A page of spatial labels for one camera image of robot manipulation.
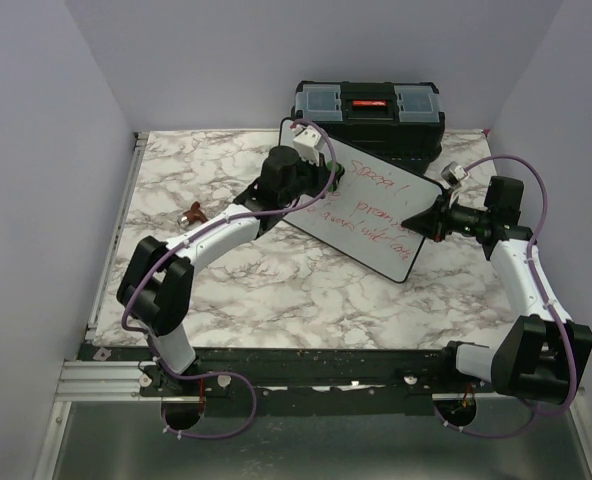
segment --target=metal frame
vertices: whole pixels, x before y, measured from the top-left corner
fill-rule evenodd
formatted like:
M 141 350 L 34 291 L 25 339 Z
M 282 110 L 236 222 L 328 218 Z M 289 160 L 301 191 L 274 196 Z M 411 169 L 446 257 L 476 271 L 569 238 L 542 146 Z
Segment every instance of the metal frame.
M 141 132 L 136 135 L 134 154 L 121 200 L 120 211 L 114 226 L 112 244 L 105 259 L 100 287 L 94 299 L 93 309 L 88 321 L 88 329 L 85 335 L 86 342 L 91 342 L 94 338 L 98 314 L 105 294 L 109 273 L 114 263 L 121 231 L 136 186 L 136 180 L 148 138 L 148 132 Z M 139 382 L 143 381 L 143 373 L 140 368 L 152 365 L 153 362 L 151 361 L 65 362 L 58 382 L 54 405 L 39 461 L 34 472 L 34 480 L 53 478 L 58 455 L 65 436 L 72 402 L 199 402 L 199 398 L 196 396 L 141 397 L 139 391 L 142 384 Z M 485 397 L 498 396 L 497 394 L 477 394 L 477 396 L 480 395 Z M 433 398 L 435 400 L 452 399 L 454 395 L 437 393 L 433 395 Z M 578 434 L 579 450 L 585 456 L 592 475 L 592 416 L 582 387 L 579 389 L 576 400 L 570 410 L 573 424 Z
M 103 265 L 103 273 L 100 278 L 100 285 L 94 297 L 94 304 L 92 311 L 87 321 L 88 329 L 85 333 L 85 340 L 92 341 L 96 334 L 96 325 L 98 324 L 98 315 L 100 314 L 100 308 L 103 304 L 103 298 L 105 296 L 105 290 L 107 289 L 107 283 L 109 282 L 109 276 L 111 268 L 114 265 L 116 258 L 116 251 L 120 243 L 120 237 L 123 230 L 123 225 L 127 218 L 127 212 L 129 211 L 129 205 L 134 195 L 134 189 L 136 188 L 136 180 L 138 179 L 138 172 L 140 166 L 143 163 L 143 157 L 145 155 L 145 149 L 147 147 L 147 140 L 149 139 L 149 132 L 136 133 L 136 144 L 134 145 L 134 154 L 132 155 L 132 162 L 129 166 L 129 173 L 127 175 L 127 183 L 125 184 L 125 190 L 120 200 L 120 210 L 114 222 L 114 229 L 112 233 L 112 243 L 107 251 L 105 257 L 105 263 Z
M 54 476 L 56 462 L 63 443 L 67 420 L 71 409 L 70 402 L 55 401 L 47 424 L 47 433 L 43 440 L 43 448 L 34 470 L 34 480 L 48 480 Z
M 56 402 L 183 402 L 198 403 L 196 396 L 140 396 L 145 374 L 154 362 L 65 362 L 56 387 Z

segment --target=table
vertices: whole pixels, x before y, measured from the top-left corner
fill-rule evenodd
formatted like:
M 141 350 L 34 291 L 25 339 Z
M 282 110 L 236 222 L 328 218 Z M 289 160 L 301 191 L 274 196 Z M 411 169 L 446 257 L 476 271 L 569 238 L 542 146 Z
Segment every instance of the table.
M 120 327 L 116 290 L 138 241 L 181 233 L 194 201 L 208 218 L 255 177 L 277 130 L 150 133 L 120 241 L 105 282 L 95 345 L 144 345 Z M 427 172 L 489 155 L 479 130 L 446 132 Z M 461 203 L 482 207 L 494 166 L 472 172 Z M 497 346 L 515 318 L 482 249 L 459 235 L 427 241 L 404 284 L 396 284 L 281 222 L 203 270 L 184 328 L 207 347 L 440 348 L 450 340 Z

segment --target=red handwriting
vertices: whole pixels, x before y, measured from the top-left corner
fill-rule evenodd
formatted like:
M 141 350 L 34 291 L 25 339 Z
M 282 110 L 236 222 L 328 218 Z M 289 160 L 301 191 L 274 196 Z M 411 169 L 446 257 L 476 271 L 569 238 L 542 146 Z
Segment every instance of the red handwriting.
M 363 229 L 361 229 L 361 233 L 364 236 L 366 236 L 367 238 L 369 238 L 374 243 L 386 244 L 390 250 L 395 251 L 398 254 L 398 256 L 400 258 L 402 258 L 403 260 L 407 260 L 414 253 L 401 243 L 401 241 L 402 241 L 401 239 L 405 238 L 406 235 L 398 235 L 397 237 L 388 237 L 386 235 L 387 229 L 384 229 L 384 228 L 380 228 L 380 229 L 378 229 L 378 228 L 376 228 L 376 229 L 363 228 Z
M 379 208 L 372 207 L 367 202 L 362 202 L 362 201 L 358 202 L 358 204 L 356 204 L 356 208 L 354 209 L 354 211 L 350 215 L 350 218 L 353 217 L 356 212 L 364 212 L 366 215 L 372 215 L 374 217 L 382 218 L 383 220 L 389 222 L 389 224 L 392 227 L 396 228 L 398 231 L 400 231 L 400 232 L 407 231 L 405 228 L 403 228 L 401 226 L 400 222 L 398 222 L 395 218 L 393 218 L 389 213 L 387 213 Z
M 356 176 L 358 176 L 358 177 L 368 178 L 368 179 L 372 180 L 376 185 L 382 186 L 383 188 L 388 189 L 388 190 L 391 187 L 396 187 L 396 182 L 394 182 L 393 180 L 390 180 L 389 178 L 385 178 L 382 175 L 379 175 L 374 170 L 372 170 L 370 167 L 364 166 L 358 160 L 352 160 L 352 167 L 351 167 L 351 170 L 349 171 L 349 173 L 355 173 Z M 404 185 L 404 186 L 398 188 L 396 190 L 396 193 L 394 193 L 394 196 L 398 195 L 401 192 L 401 190 L 405 190 L 408 187 L 409 187 L 409 185 Z
M 318 207 L 317 205 L 312 205 L 306 211 L 309 213 L 320 215 L 320 217 L 323 218 L 325 221 L 338 225 L 339 227 L 346 229 L 348 232 L 356 232 L 357 234 L 364 236 L 367 240 L 371 242 L 382 244 L 386 248 L 389 248 L 390 250 L 396 252 L 402 260 L 407 260 L 410 256 L 414 254 L 412 250 L 408 249 L 403 244 L 404 239 L 408 238 L 407 230 L 401 227 L 400 224 L 398 224 L 398 222 L 394 220 L 394 218 L 388 213 L 380 209 L 371 207 L 366 202 L 359 202 L 352 214 L 350 215 L 350 218 L 356 212 L 362 212 L 366 215 L 381 218 L 390 224 L 387 227 L 369 228 L 364 226 L 364 220 L 355 223 L 349 219 L 333 215 L 332 212 L 330 212 L 329 210 L 325 210 L 327 207 L 331 205 L 332 204 L 330 202 L 326 202 L 321 207 Z M 397 232 L 399 234 L 396 236 L 391 236 L 389 230 L 389 228 L 393 226 L 396 226 L 399 230 L 399 232 Z
M 334 215 L 331 214 L 331 212 L 323 212 L 323 213 L 320 214 L 320 216 L 323 217 L 328 222 L 336 223 L 336 224 L 340 225 L 343 228 L 348 228 L 352 232 L 356 228 L 356 225 L 354 225 L 349 220 L 344 220 L 344 219 L 342 219 L 340 217 L 335 217 Z

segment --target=screw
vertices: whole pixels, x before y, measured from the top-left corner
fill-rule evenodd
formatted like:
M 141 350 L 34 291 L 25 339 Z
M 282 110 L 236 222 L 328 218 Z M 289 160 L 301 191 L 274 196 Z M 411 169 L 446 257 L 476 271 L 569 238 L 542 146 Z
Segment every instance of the screw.
M 229 375 L 219 375 L 218 376 L 218 385 L 222 388 L 227 387 L 230 383 L 232 383 L 232 377 Z

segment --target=metal floor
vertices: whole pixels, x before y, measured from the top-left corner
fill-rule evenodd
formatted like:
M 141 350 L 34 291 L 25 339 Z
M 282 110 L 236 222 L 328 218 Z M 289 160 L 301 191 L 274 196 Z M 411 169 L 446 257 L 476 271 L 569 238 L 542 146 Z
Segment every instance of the metal floor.
M 263 417 L 233 439 L 179 441 L 162 434 L 159 409 L 138 402 L 74 403 L 54 478 L 591 478 L 569 414 L 542 419 L 527 434 L 500 441 L 448 431 L 434 417 L 403 415 Z M 479 399 L 473 426 L 510 431 L 526 418 L 525 409 L 513 399 Z M 208 418 L 196 428 L 222 432 L 240 421 Z

